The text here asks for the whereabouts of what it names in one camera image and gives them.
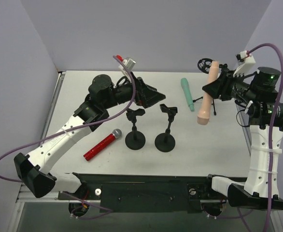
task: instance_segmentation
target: white table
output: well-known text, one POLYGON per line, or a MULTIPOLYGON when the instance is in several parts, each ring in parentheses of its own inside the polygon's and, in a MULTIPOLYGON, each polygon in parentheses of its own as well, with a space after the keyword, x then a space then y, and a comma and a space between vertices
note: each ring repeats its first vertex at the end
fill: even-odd
MULTIPOLYGON (((48 135, 55 133, 84 101, 92 79, 99 74, 109 75, 114 84, 122 77, 121 72, 67 71, 52 116, 48 135)), ((233 101, 216 101, 217 116, 211 116, 207 126, 197 124, 197 113, 201 101, 195 103, 195 112, 190 112, 180 79, 188 79, 193 98, 202 96, 201 87, 207 82, 202 73, 135 72, 163 94, 166 99, 160 103, 168 107, 177 106, 178 114, 171 126, 176 147, 169 153, 162 153, 154 141, 165 131, 168 116, 162 113, 159 104, 146 109, 146 114, 137 118, 137 128, 146 137, 145 146, 138 151, 125 145, 125 136, 132 124, 123 114, 103 123, 94 133, 72 147, 53 167, 57 172, 84 174, 132 174, 132 175, 179 175, 207 176, 220 174, 246 177, 249 168, 249 152, 242 128, 237 124, 236 106, 233 101), (123 137, 99 153, 90 162, 83 154, 105 138, 113 129, 119 128, 123 137)), ((112 116, 125 104, 109 109, 112 116)))

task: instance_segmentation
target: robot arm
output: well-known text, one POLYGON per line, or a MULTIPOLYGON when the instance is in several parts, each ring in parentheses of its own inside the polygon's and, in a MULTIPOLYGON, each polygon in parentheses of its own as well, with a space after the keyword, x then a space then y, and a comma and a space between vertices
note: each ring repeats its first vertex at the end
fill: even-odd
MULTIPOLYGON (((165 99, 165 95, 146 85, 140 77, 136 78, 133 73, 131 74, 136 86, 134 102, 138 106, 148 108, 165 99)), ((48 140, 26 155, 19 153, 14 158, 18 177, 37 198, 46 195, 50 191, 75 192, 80 187, 81 182, 76 175, 55 174, 51 170, 54 164, 74 144, 94 132, 100 124, 72 131, 67 130, 107 119, 109 117, 107 109, 128 102, 131 99, 133 86, 126 76, 122 77, 114 86, 111 78, 102 74, 93 79, 88 91, 89 94, 86 96, 85 101, 58 131, 64 131, 65 133, 48 140)))
POLYGON ((278 92, 276 83, 281 72, 268 67, 259 67, 249 76, 254 76, 250 84, 243 80, 246 72, 255 64, 252 55, 246 51, 237 55, 239 67, 233 71, 221 65, 221 74, 214 82, 202 89, 214 99, 228 101, 235 99, 249 115, 251 132, 251 160, 245 184, 234 182, 223 176, 210 175, 212 189, 228 197, 235 207, 267 209, 269 152, 273 152, 272 168, 272 209, 283 210, 283 200, 277 188, 278 156, 283 137, 283 103, 279 104, 273 128, 273 148, 269 149, 269 124, 278 92))

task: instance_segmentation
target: peach-colored microphone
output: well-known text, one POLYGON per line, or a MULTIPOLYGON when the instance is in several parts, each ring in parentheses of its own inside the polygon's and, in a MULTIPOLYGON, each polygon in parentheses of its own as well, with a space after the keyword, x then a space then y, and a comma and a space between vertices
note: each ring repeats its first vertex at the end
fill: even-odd
MULTIPOLYGON (((219 62, 213 61, 208 73, 207 84, 215 81, 219 73, 219 62)), ((208 93, 204 93, 203 102, 198 112, 198 124, 207 125, 210 119, 210 108, 211 108, 212 97, 208 93)))

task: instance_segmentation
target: gray floor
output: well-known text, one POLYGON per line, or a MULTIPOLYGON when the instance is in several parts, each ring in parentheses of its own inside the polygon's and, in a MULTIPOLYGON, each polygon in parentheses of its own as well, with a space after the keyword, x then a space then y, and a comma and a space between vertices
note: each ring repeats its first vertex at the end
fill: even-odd
MULTIPOLYGON (((87 216, 98 213, 91 208, 87 216)), ((230 206, 225 216, 237 215, 230 206)), ((246 217, 251 230, 260 232, 265 212, 254 211, 246 217)), ((70 219, 67 203, 26 203, 18 232, 246 232, 240 219, 207 219, 205 213, 114 213, 95 220, 70 219)))

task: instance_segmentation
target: green microphone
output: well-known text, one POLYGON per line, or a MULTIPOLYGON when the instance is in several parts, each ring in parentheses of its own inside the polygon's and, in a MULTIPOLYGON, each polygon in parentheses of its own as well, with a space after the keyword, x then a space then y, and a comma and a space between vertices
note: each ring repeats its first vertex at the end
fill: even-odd
POLYGON ((182 89, 184 90, 184 96, 185 96, 186 102, 187 102, 190 110, 193 112, 194 111, 194 103, 193 103, 193 100, 192 100, 188 80, 186 78, 182 78, 180 83, 181 83, 182 89))

